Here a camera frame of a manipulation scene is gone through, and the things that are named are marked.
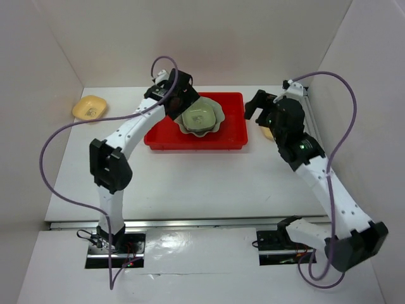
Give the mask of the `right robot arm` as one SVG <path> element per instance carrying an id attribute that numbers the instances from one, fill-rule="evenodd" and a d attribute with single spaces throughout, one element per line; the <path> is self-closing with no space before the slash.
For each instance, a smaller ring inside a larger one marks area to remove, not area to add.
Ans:
<path id="1" fill-rule="evenodd" d="M 267 128 L 282 159 L 312 190 L 331 221 L 330 229 L 310 224 L 300 216 L 279 223 L 279 246 L 302 243 L 324 251 L 330 265 L 346 272 L 375 256 L 389 234 L 383 222 L 375 222 L 348 193 L 330 167 L 319 142 L 304 130 L 305 112 L 296 95 L 275 96 L 258 90 L 245 105 L 245 119 L 261 113 L 255 122 Z"/>

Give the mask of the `green square plate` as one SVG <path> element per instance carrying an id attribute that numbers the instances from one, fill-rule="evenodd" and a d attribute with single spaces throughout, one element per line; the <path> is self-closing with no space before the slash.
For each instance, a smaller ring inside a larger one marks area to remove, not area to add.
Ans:
<path id="1" fill-rule="evenodd" d="M 182 114 L 183 125 L 191 132 L 211 130 L 216 124 L 216 116 L 210 105 L 202 105 L 187 110 Z"/>

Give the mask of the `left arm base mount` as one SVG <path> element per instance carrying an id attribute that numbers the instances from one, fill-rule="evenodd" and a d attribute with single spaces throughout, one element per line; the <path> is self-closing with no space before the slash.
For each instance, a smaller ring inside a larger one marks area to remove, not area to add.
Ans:
<path id="1" fill-rule="evenodd" d="M 109 244 L 97 234 L 79 229 L 77 237 L 88 241 L 86 269 L 107 269 Z M 120 244 L 112 246 L 112 268 L 143 268 L 146 234 L 141 232 L 126 233 Z"/>

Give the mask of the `yellow square plate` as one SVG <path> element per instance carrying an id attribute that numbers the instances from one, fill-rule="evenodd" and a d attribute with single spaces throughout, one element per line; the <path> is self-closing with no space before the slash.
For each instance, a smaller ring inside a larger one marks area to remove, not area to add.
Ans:
<path id="1" fill-rule="evenodd" d="M 84 96 L 73 107 L 72 115 L 79 120 L 101 118 L 107 110 L 107 101 L 95 95 Z"/>
<path id="2" fill-rule="evenodd" d="M 271 130 L 268 127 L 261 126 L 260 130 L 265 138 L 267 138 L 270 141 L 274 141 L 273 134 L 271 133 Z"/>

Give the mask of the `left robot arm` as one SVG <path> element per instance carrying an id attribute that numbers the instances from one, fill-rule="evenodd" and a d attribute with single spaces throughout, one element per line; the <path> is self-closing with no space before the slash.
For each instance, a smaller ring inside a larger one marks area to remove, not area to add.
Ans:
<path id="1" fill-rule="evenodd" d="M 135 117 L 107 138 L 94 139 L 89 145 L 90 174 L 97 185 L 100 209 L 107 213 L 100 216 L 96 231 L 103 246 L 112 253 L 125 245 L 123 191 L 133 177 L 130 155 L 158 122 L 166 117 L 175 120 L 200 98 L 192 84 L 192 75 L 188 73 L 160 71 L 134 111 Z"/>

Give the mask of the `large green scalloped bowl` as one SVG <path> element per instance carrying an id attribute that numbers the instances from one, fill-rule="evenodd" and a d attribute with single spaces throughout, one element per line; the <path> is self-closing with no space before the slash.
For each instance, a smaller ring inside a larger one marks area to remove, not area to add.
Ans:
<path id="1" fill-rule="evenodd" d="M 207 130 L 207 131 L 203 131 L 203 132 L 191 132 L 185 129 L 184 125 L 183 125 L 183 121 L 182 121 L 182 114 L 177 117 L 174 122 L 178 125 L 181 133 L 183 134 L 192 134 L 198 138 L 202 138 L 204 136 L 206 136 L 209 133 L 216 133 L 219 131 L 221 124 L 225 121 L 225 114 L 222 110 L 222 107 L 219 103 L 217 103 L 216 101 L 207 98 L 207 97 L 200 97 L 196 102 L 194 102 L 189 108 L 187 108 L 187 110 L 191 110 L 192 108 L 197 108 L 198 106 L 202 106 L 202 105 L 210 105 L 214 112 L 215 112 L 215 116 L 216 116 L 216 124 L 215 126 L 211 129 L 211 130 Z"/>

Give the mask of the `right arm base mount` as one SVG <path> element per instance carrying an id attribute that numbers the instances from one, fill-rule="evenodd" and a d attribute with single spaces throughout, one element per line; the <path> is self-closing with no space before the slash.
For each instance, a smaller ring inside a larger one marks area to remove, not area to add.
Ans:
<path id="1" fill-rule="evenodd" d="M 303 258 L 308 263 L 313 249 L 305 244 L 285 241 L 274 230 L 256 231 L 252 246 L 258 250 L 259 265 L 293 265 Z"/>

